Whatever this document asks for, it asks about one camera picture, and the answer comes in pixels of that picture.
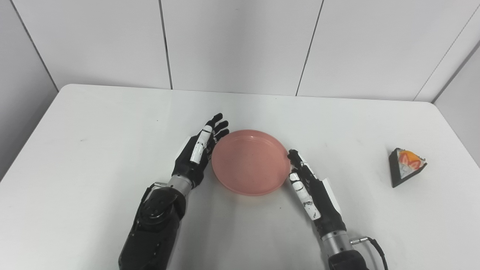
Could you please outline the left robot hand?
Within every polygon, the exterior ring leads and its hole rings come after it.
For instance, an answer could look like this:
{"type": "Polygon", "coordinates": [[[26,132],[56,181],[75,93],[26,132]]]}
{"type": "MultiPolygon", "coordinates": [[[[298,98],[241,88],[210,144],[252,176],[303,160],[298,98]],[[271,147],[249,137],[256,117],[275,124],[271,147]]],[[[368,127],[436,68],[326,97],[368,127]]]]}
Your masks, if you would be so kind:
{"type": "Polygon", "coordinates": [[[228,126],[222,113],[214,115],[197,135],[189,138],[175,160],[172,175],[189,180],[191,188],[197,187],[204,179],[204,171],[217,143],[230,133],[228,126]]]}

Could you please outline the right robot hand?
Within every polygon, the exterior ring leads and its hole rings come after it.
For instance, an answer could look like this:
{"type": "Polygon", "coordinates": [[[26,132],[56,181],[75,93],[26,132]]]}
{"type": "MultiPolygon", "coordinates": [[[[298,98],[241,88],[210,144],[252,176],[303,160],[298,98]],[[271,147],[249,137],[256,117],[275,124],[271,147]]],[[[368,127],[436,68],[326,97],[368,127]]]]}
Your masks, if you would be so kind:
{"type": "Polygon", "coordinates": [[[287,157],[292,166],[288,180],[319,235],[324,237],[334,231],[346,231],[323,181],[317,178],[298,150],[290,149],[287,157]]]}

